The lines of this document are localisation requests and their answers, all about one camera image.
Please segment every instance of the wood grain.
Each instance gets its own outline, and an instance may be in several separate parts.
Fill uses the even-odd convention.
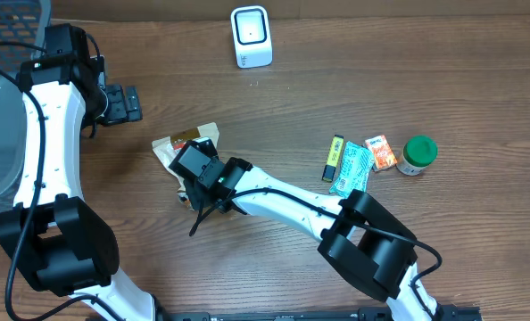
[[[530,14],[530,0],[53,0],[53,16],[79,21],[226,21],[244,5],[271,19]]]
[[[81,26],[144,109],[82,141],[85,198],[117,235],[121,267],[169,311],[377,304],[277,222],[215,214],[187,236],[195,214],[151,142],[215,121],[222,159],[319,193],[334,133],[358,144],[386,134],[396,152],[433,137],[440,153],[424,175],[373,173],[369,192],[442,253],[424,280],[441,303],[530,320],[530,16],[272,21],[274,62],[255,70],[236,67],[226,21]],[[8,265],[0,249],[1,320]],[[14,293],[26,317],[64,300],[21,278]],[[90,314],[80,304],[56,319]]]

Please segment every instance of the black cable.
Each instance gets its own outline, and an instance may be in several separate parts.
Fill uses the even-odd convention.
[[[386,236],[386,237],[395,238],[397,240],[409,243],[409,244],[414,245],[414,246],[418,246],[419,248],[422,248],[422,249],[430,252],[432,255],[435,256],[436,263],[433,266],[431,266],[431,267],[427,268],[426,270],[424,270],[423,272],[416,274],[416,276],[414,276],[411,279],[410,288],[414,292],[414,294],[416,295],[416,298],[418,299],[418,302],[422,306],[424,311],[430,316],[430,318],[432,320],[435,320],[434,313],[432,313],[432,311],[430,311],[429,307],[424,303],[424,301],[422,300],[421,296],[419,295],[418,286],[416,285],[416,282],[419,279],[421,279],[422,277],[427,276],[428,274],[436,271],[442,265],[442,263],[443,263],[442,255],[436,249],[434,249],[433,247],[431,247],[431,246],[429,246],[429,245],[427,245],[427,244],[425,244],[423,242],[420,242],[418,240],[412,240],[410,238],[407,238],[407,237],[404,237],[404,236],[401,236],[401,235],[397,235],[397,234],[394,234],[394,233],[386,232],[384,230],[381,230],[379,228],[375,228],[375,227],[372,227],[372,226],[368,226],[366,224],[353,222],[353,221],[349,220],[348,218],[343,218],[340,215],[337,215],[335,213],[331,213],[331,212],[329,212],[329,211],[327,211],[325,209],[320,208],[319,206],[315,206],[315,205],[313,205],[313,204],[311,204],[311,203],[309,203],[307,201],[304,201],[303,199],[300,199],[299,197],[294,196],[294,195],[292,195],[290,193],[287,193],[287,192],[284,192],[284,191],[280,191],[280,190],[277,190],[277,189],[273,189],[273,188],[267,188],[267,187],[265,187],[265,188],[255,188],[255,189],[252,189],[252,190],[242,191],[242,192],[239,192],[239,193],[235,193],[232,196],[229,196],[225,200],[222,200],[222,201],[219,201],[219,202],[215,203],[208,210],[206,210],[205,213],[202,216],[200,216],[200,214],[201,214],[201,212],[203,210],[203,203],[202,203],[201,206],[200,206],[200,211],[198,213],[197,220],[195,221],[194,226],[192,226],[192,229],[190,230],[190,236],[193,236],[195,234],[195,231],[197,230],[197,227],[200,226],[202,221],[205,220],[213,211],[215,211],[221,205],[225,204],[226,202],[230,202],[230,201],[236,199],[237,197],[246,196],[246,195],[252,194],[252,193],[275,193],[275,194],[279,194],[279,195],[285,196],[286,198],[288,198],[288,199],[290,199],[292,201],[298,202],[302,206],[305,206],[305,207],[307,207],[307,208],[309,208],[311,210],[314,210],[314,211],[316,211],[316,212],[318,212],[318,213],[320,213],[322,215],[328,216],[330,218],[334,218],[335,220],[339,220],[339,221],[341,221],[343,223],[346,223],[346,224],[349,224],[351,226],[356,226],[356,227],[363,228],[363,229],[365,229],[366,231],[369,231],[369,232],[380,234],[380,235],[383,235],[383,236]]]
[[[92,42],[93,46],[95,47],[96,60],[98,61],[100,59],[100,57],[101,57],[101,51],[98,50],[98,45],[96,44],[95,38],[89,33],[86,33],[86,35],[87,35],[88,40],[90,40],[90,42]]]
[[[0,41],[0,46],[2,45],[22,46],[22,47],[31,48],[31,49],[35,49],[35,50],[46,53],[46,50],[44,48],[41,48],[39,46],[32,45],[32,44],[26,44],[26,43],[15,42],[15,41]],[[17,80],[15,80],[5,71],[0,69],[0,75],[6,78],[7,80],[9,80],[12,84],[16,85],[19,88],[19,83],[17,82]],[[25,92],[24,94],[31,100],[31,102],[33,102],[33,105],[35,105],[35,109],[37,110],[37,117],[39,120],[39,136],[40,136],[39,155],[38,155],[38,160],[37,160],[37,175],[36,175],[35,183],[34,183],[35,190],[33,192],[33,199],[31,200],[31,204],[29,206],[27,217],[25,218],[25,222],[23,223],[23,228],[21,230],[19,240],[17,241],[17,246],[15,247],[15,251],[13,252],[12,263],[9,266],[9,272],[7,274],[7,282],[5,284],[5,310],[7,311],[7,314],[13,321],[41,321],[41,320],[47,319],[50,316],[57,314],[59,311],[62,311],[63,309],[69,307],[73,303],[79,302],[81,300],[91,300],[92,304],[95,304],[95,303],[98,304],[109,315],[111,315],[111,317],[113,317],[116,321],[124,321],[106,303],[104,303],[104,301],[92,295],[81,295],[81,296],[78,296],[77,298],[67,300],[60,306],[54,309],[51,309],[45,314],[39,317],[31,318],[31,319],[24,319],[22,317],[19,317],[13,310],[12,289],[13,289],[13,280],[15,278],[15,270],[17,269],[17,263],[19,261],[19,257],[21,256],[21,249],[23,248],[23,244],[25,243],[25,240],[27,238],[27,232],[29,231],[29,226],[30,226],[31,221],[33,220],[33,216],[35,214],[35,208],[37,207],[39,195],[41,194],[41,188],[43,187],[43,166],[45,162],[45,146],[46,146],[45,115],[43,114],[43,109],[41,108],[41,105],[39,104],[39,102],[37,101],[37,99],[31,92]]]
[[[93,121],[93,130],[90,132],[90,136],[88,138],[93,139],[96,136],[96,132],[98,131],[98,125],[96,121]]]

